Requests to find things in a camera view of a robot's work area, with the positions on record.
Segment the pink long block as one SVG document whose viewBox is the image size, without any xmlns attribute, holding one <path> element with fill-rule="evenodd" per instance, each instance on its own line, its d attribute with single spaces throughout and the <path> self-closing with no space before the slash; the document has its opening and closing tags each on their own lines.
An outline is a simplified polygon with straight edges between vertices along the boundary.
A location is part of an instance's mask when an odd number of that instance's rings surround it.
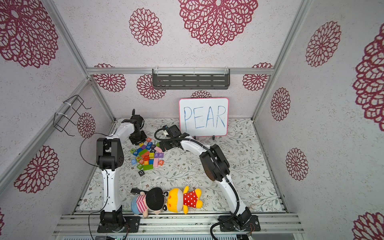
<svg viewBox="0 0 384 240">
<path fill-rule="evenodd" d="M 154 162 L 153 162 L 153 167 L 154 167 L 154 168 L 157 168 L 158 165 L 159 165 L 159 159 L 158 159 L 158 158 L 155 158 L 155 159 L 154 159 Z"/>
</svg>

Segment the whiteboard with PEAR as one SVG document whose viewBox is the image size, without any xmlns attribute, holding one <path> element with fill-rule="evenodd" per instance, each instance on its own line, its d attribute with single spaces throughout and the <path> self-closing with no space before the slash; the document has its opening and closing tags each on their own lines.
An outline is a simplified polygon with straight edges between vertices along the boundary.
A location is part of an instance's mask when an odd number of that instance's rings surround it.
<svg viewBox="0 0 384 240">
<path fill-rule="evenodd" d="M 228 134 L 229 99 L 181 99 L 179 116 L 182 133 L 196 137 L 226 136 Z"/>
</svg>

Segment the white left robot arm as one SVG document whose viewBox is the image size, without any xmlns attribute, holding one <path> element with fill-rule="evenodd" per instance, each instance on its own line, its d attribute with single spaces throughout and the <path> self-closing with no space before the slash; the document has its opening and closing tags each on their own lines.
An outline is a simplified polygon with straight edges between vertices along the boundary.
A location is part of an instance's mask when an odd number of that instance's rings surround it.
<svg viewBox="0 0 384 240">
<path fill-rule="evenodd" d="M 97 140 L 97 166 L 102 171 L 104 184 L 104 203 L 100 215 L 102 225 L 118 228 L 125 225 L 119 194 L 120 168 L 125 160 L 122 143 L 127 139 L 134 145 L 143 142 L 147 138 L 142 130 L 144 122 L 143 117 L 133 113 L 130 119 L 122 121 L 113 134 Z"/>
</svg>

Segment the striped plush doll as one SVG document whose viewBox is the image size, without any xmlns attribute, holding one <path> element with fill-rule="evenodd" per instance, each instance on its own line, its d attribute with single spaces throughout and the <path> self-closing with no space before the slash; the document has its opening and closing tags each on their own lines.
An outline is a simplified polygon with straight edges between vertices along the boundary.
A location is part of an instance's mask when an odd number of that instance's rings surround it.
<svg viewBox="0 0 384 240">
<path fill-rule="evenodd" d="M 133 188 L 131 193 L 134 195 L 131 201 L 131 210 L 135 215 L 143 215 L 144 218 L 147 218 L 150 211 L 158 215 L 161 211 L 167 210 L 166 198 L 169 192 L 163 191 L 159 187 L 149 191 Z"/>
</svg>

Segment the green long block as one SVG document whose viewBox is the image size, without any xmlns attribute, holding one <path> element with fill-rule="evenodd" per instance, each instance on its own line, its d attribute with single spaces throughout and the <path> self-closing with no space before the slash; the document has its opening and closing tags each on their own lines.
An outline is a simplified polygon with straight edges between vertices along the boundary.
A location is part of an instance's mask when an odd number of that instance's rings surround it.
<svg viewBox="0 0 384 240">
<path fill-rule="evenodd" d="M 153 165 L 143 165 L 143 171 L 148 171 L 148 170 L 153 170 L 154 166 Z"/>
</svg>

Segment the yellow plush doll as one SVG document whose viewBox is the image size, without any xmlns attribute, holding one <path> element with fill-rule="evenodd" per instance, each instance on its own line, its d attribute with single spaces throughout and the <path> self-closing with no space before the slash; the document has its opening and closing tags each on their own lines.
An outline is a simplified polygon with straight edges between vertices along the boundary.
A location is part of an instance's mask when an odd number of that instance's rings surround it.
<svg viewBox="0 0 384 240">
<path fill-rule="evenodd" d="M 167 210 L 173 213 L 183 211 L 184 214 L 188 214 L 189 208 L 201 209 L 203 207 L 201 195 L 201 189 L 190 192 L 188 186 L 183 191 L 181 189 L 172 189 L 167 197 Z"/>
</svg>

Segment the grey wall shelf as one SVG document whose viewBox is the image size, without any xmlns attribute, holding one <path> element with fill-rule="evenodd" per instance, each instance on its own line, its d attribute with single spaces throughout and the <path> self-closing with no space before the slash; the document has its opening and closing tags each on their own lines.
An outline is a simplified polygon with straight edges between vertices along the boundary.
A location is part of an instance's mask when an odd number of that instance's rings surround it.
<svg viewBox="0 0 384 240">
<path fill-rule="evenodd" d="M 218 73 L 170 73 L 152 70 L 152 85 L 156 90 L 227 90 L 230 86 L 229 69 Z"/>
</svg>

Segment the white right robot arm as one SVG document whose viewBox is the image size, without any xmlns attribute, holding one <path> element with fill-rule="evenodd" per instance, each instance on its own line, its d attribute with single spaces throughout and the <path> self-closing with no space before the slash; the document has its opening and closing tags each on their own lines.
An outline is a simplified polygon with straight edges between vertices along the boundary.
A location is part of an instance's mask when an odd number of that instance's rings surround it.
<svg viewBox="0 0 384 240">
<path fill-rule="evenodd" d="M 163 151 L 180 148 L 200 158 L 205 174 L 218 184 L 230 207 L 230 217 L 222 222 L 244 229 L 252 213 L 235 188 L 230 174 L 230 164 L 221 148 L 216 144 L 205 145 L 199 142 L 189 134 L 182 133 L 176 125 L 163 126 L 155 131 L 154 137 L 160 142 Z"/>
</svg>

